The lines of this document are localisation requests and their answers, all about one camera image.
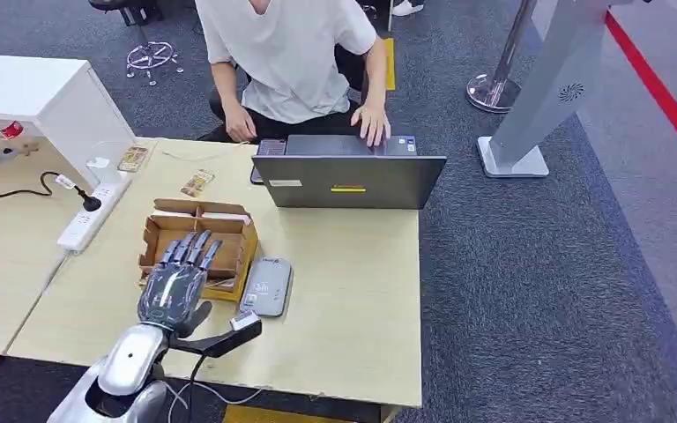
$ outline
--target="white t-shirt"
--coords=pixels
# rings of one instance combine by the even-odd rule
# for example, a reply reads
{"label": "white t-shirt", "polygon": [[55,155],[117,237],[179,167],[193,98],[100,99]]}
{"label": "white t-shirt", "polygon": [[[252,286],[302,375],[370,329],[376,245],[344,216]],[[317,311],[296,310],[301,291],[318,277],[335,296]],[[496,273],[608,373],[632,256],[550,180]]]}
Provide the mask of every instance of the white t-shirt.
{"label": "white t-shirt", "polygon": [[377,36],[355,0],[271,0],[263,15],[249,0],[196,5],[209,62],[238,63],[252,77],[244,107],[286,123],[349,109],[333,49],[363,55]]}

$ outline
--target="man's left hand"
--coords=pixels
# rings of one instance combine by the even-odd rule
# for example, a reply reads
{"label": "man's left hand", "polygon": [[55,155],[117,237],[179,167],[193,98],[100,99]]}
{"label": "man's left hand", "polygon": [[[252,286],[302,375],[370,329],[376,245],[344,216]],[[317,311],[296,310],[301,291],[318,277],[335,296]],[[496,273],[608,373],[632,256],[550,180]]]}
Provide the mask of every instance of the man's left hand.
{"label": "man's left hand", "polygon": [[352,126],[361,121],[360,137],[367,140],[367,146],[380,145],[391,136],[391,123],[383,106],[367,102],[352,115]]}

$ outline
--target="speaker grille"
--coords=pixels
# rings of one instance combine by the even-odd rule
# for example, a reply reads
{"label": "speaker grille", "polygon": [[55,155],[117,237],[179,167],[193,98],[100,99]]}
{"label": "speaker grille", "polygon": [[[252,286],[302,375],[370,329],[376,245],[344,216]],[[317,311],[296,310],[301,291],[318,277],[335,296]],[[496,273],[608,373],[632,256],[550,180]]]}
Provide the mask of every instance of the speaker grille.
{"label": "speaker grille", "polygon": [[574,84],[565,85],[559,90],[559,101],[569,103],[575,101],[583,96],[585,86],[576,82]]}

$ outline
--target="white shoe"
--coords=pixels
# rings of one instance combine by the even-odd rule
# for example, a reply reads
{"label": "white shoe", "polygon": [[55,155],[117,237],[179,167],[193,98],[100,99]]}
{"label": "white shoe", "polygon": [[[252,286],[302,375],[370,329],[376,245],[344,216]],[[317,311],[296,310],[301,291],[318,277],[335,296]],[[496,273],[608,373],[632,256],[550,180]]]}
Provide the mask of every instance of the white shoe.
{"label": "white shoe", "polygon": [[393,8],[393,16],[408,16],[422,9],[424,9],[424,4],[413,6],[408,0],[404,0]]}

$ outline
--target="gray carpet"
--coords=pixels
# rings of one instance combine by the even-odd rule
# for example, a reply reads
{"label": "gray carpet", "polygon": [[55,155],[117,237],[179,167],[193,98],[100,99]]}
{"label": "gray carpet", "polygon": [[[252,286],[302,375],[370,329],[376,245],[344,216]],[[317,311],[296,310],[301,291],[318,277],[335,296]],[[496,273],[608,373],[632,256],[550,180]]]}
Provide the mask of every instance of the gray carpet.
{"label": "gray carpet", "polygon": [[[471,108],[462,90],[495,66],[516,7],[515,0],[437,0],[395,21],[394,131],[415,134],[423,153],[450,157],[421,214],[424,407],[399,421],[677,422],[677,331],[577,119],[543,144],[550,177],[493,181],[481,171],[473,140],[493,133],[501,117]],[[184,76],[148,89],[117,65],[132,33],[117,16],[97,15],[79,0],[42,0],[23,13],[34,22],[58,16],[53,8],[78,15],[35,30],[27,18],[0,24],[7,33],[0,33],[0,53],[90,56],[141,135],[192,137],[208,129],[205,54],[189,11],[148,28],[189,58]],[[531,30],[519,77],[538,45]],[[44,420],[78,372],[6,360],[0,421]],[[205,401],[199,421],[219,421],[220,405]],[[264,401],[374,417],[358,404],[314,411],[304,399]]]}

